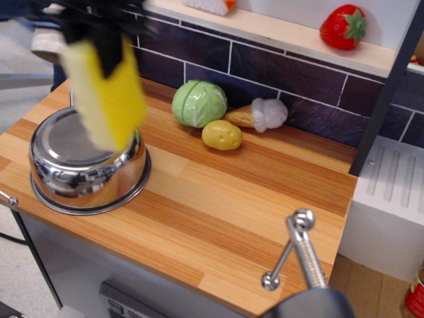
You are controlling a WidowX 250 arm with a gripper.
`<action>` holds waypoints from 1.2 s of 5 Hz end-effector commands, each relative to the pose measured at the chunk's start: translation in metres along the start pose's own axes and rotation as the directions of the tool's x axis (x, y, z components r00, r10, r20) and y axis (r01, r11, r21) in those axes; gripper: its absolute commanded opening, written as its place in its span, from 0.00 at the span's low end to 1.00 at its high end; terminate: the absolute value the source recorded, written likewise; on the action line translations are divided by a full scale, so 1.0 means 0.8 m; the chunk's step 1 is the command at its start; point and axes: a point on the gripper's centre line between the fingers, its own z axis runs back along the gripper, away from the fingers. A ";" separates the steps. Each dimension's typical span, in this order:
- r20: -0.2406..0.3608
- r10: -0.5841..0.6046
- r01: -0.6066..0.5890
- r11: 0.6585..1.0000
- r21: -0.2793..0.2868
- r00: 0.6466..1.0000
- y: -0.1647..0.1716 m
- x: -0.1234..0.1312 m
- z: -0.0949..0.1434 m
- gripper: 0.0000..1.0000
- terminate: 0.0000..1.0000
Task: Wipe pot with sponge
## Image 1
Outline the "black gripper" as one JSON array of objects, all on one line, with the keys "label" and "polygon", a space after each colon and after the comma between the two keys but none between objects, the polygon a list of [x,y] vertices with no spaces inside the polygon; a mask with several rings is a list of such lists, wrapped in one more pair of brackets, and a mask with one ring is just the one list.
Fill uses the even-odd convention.
[{"label": "black gripper", "polygon": [[[36,1],[30,1],[34,15]],[[108,78],[123,59],[122,36],[151,35],[154,28],[145,17],[130,19],[129,12],[144,14],[143,1],[47,1],[63,10],[55,16],[67,44],[92,38],[101,72]]]}]

